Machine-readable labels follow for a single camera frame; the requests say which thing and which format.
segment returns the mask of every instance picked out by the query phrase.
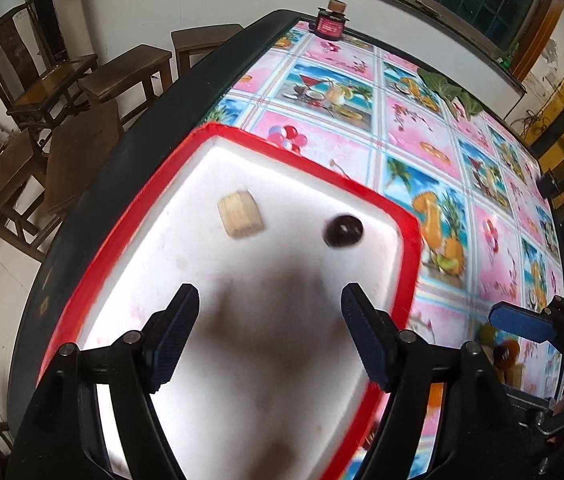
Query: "leafy vegetable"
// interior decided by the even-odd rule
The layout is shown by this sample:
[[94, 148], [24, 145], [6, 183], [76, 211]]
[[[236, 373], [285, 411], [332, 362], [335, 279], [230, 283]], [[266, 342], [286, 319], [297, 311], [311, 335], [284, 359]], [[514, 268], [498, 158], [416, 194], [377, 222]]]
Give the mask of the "leafy vegetable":
[[417, 74], [422, 78], [424, 84], [430, 91], [435, 92], [439, 95], [442, 100], [446, 103], [446, 106], [452, 113], [453, 118], [455, 120], [458, 119], [457, 110], [452, 105], [452, 100], [456, 97], [460, 96], [460, 93], [464, 91], [462, 88], [458, 86], [452, 85], [448, 82], [446, 77], [441, 74], [436, 74], [434, 72], [428, 72], [422, 68], [417, 69]]
[[471, 118], [481, 114], [482, 111], [484, 110], [484, 108], [482, 108], [481, 103], [477, 101], [477, 99], [475, 99], [472, 95], [470, 95], [465, 90], [462, 90], [462, 92], [460, 92], [458, 99], [462, 103], [462, 106], [464, 107], [464, 111], [466, 112], [466, 118], [469, 121], [471, 120]]

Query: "dark glass bottle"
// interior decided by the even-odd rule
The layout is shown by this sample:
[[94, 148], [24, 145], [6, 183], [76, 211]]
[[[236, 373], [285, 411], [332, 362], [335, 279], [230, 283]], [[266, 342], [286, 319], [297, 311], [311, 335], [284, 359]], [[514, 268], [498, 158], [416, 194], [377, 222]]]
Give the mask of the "dark glass bottle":
[[327, 41], [339, 41], [347, 22], [344, 11], [347, 4], [339, 0], [329, 0], [328, 9], [319, 7], [318, 19], [315, 22], [315, 36]]

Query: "bottle label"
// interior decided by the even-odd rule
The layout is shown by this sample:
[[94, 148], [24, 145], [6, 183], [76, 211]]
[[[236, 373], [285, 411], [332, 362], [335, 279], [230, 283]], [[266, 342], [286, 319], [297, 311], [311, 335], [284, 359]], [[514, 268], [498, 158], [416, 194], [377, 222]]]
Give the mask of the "bottle label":
[[318, 20], [316, 29], [321, 34], [326, 34], [327, 36], [333, 36], [334, 38], [339, 38], [344, 31], [344, 23], [336, 22], [335, 20], [330, 20], [328, 18], [322, 18]]

